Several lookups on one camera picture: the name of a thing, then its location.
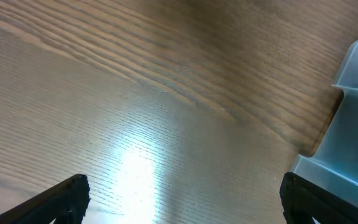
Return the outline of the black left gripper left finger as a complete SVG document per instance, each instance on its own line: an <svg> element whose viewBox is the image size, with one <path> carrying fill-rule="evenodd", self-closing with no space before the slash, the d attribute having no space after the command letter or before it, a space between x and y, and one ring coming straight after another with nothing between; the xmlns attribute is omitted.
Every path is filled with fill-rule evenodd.
<svg viewBox="0 0 358 224"><path fill-rule="evenodd" d="M0 224L81 224L90 202L84 174L75 174L0 214Z"/></svg>

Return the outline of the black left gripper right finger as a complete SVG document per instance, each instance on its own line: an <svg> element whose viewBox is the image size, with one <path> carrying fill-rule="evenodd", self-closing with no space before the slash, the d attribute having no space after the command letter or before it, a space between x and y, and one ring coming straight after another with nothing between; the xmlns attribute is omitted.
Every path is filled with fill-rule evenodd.
<svg viewBox="0 0 358 224"><path fill-rule="evenodd" d="M358 207L295 173L283 176L280 198L288 224L358 224Z"/></svg>

